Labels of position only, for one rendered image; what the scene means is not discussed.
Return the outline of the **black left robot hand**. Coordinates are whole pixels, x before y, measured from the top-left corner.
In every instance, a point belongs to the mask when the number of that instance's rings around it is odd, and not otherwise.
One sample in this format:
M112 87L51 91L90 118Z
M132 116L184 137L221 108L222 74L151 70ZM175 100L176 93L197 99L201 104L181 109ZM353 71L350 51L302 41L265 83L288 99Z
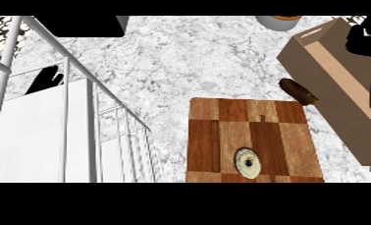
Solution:
M62 79L63 74L57 72L57 66L48 66L42 68L29 86L26 94L31 94L34 92L38 92L47 88L57 86Z

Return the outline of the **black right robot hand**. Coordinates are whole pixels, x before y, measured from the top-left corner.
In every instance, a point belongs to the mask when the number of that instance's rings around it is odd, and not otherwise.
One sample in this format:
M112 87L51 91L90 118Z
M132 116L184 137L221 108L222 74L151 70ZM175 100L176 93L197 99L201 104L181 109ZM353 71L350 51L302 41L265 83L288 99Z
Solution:
M371 57L371 17L350 28L344 46L350 53Z

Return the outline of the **brown cardboard box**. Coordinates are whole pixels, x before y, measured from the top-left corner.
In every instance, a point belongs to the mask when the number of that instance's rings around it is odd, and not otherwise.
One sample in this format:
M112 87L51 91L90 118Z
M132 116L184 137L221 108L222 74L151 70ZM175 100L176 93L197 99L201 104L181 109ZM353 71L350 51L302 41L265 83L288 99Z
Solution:
M350 24L337 18L294 34L278 54L293 80L359 164L371 166L371 57L344 47Z

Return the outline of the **black box-shaped appliance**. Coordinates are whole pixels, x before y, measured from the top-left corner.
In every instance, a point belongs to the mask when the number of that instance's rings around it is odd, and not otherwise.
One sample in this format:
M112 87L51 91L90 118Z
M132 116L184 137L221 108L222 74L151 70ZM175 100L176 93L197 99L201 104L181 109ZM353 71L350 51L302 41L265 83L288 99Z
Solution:
M56 37L122 37L128 16L35 16Z

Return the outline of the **brown sweet potato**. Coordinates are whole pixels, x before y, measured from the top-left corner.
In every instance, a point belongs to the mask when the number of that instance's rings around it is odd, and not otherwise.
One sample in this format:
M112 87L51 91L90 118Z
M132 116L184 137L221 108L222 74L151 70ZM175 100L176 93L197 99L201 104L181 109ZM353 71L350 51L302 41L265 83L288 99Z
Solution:
M278 85L303 106L316 104L318 98L291 79L281 79Z

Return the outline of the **checkered wooden cutting board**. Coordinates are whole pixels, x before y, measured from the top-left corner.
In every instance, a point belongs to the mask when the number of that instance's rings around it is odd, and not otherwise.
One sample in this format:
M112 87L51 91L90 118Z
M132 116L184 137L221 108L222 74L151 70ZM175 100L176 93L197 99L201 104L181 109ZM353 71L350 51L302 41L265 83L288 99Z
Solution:
M260 163L247 179L234 155ZM319 183L324 180L303 107L296 101L197 98L188 112L188 183Z

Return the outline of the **grey round pot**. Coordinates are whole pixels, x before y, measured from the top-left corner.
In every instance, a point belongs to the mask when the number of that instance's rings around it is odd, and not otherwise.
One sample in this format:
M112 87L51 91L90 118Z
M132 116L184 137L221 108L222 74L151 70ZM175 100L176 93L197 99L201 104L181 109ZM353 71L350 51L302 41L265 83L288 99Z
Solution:
M259 23L271 30L275 31L287 31L290 30L299 20L302 19L300 16L287 17L287 16L256 16L256 20Z

